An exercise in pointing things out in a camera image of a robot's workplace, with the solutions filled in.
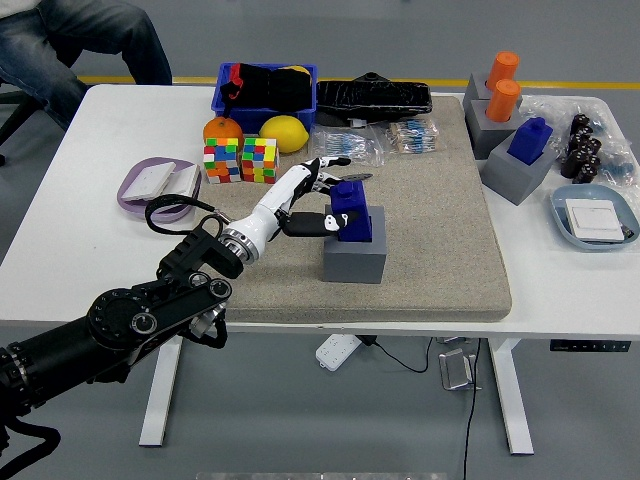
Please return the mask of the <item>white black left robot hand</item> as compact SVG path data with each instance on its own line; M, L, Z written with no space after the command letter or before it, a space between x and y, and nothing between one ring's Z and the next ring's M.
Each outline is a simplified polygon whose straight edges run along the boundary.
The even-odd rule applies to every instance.
M337 233L359 217L355 211L343 214L299 212L290 214L294 203L309 192L323 194L342 182L324 167L347 166L351 160L340 156L323 156L295 165L276 181L259 200L252 213L226 226L220 241L243 263L251 264L264 254L266 244L284 231L294 237L324 237Z

